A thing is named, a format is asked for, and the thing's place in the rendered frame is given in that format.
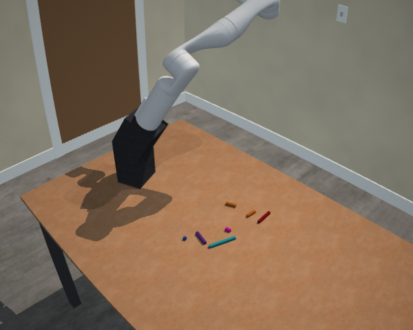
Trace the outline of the dark red rod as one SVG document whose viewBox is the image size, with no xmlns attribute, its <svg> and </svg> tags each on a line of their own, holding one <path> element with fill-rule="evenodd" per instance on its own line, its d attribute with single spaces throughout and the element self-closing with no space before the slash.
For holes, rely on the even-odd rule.
<svg viewBox="0 0 413 330">
<path fill-rule="evenodd" d="M 261 223 L 263 220 L 265 220 L 265 218 L 267 218 L 267 216 L 270 214 L 271 212 L 267 212 L 265 215 L 263 215 L 257 222 Z"/>
</svg>

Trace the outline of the turquoise rod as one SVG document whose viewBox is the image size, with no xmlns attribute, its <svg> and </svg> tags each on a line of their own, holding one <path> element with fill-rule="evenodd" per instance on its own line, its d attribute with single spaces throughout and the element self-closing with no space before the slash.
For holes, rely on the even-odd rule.
<svg viewBox="0 0 413 330">
<path fill-rule="evenodd" d="M 229 237 L 229 238 L 227 238 L 227 239 L 224 239 L 224 240 L 221 240 L 221 241 L 212 243 L 212 244 L 209 245 L 209 248 L 214 248 L 214 247 L 216 247 L 216 246 L 222 245 L 222 244 L 224 244 L 224 243 L 228 243 L 228 242 L 233 241 L 233 240 L 236 240 L 236 237 L 235 237 L 235 236 L 232 236 L 232 237 Z"/>
</svg>

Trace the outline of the purple rod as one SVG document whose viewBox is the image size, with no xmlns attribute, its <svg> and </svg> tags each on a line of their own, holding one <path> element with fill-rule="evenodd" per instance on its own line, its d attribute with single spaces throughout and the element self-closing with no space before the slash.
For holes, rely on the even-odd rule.
<svg viewBox="0 0 413 330">
<path fill-rule="evenodd" d="M 205 245 L 207 244 L 207 242 L 204 240 L 204 238 L 202 237 L 202 235 L 199 232 L 195 232 L 195 234 L 198 236 L 198 238 L 201 240 L 201 242 Z"/>
</svg>

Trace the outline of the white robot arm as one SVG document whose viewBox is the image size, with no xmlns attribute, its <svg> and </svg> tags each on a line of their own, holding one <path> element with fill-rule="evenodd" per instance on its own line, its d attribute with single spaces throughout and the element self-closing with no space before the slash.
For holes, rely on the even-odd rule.
<svg viewBox="0 0 413 330">
<path fill-rule="evenodd" d="M 241 6 L 165 57 L 162 65 L 173 78 L 160 77 L 134 114 L 143 129 L 154 131 L 158 128 L 178 96 L 197 74 L 200 65 L 190 54 L 203 49 L 226 47 L 243 35 L 257 15 L 263 19 L 274 19 L 279 14 L 280 0 L 236 1 Z"/>
</svg>

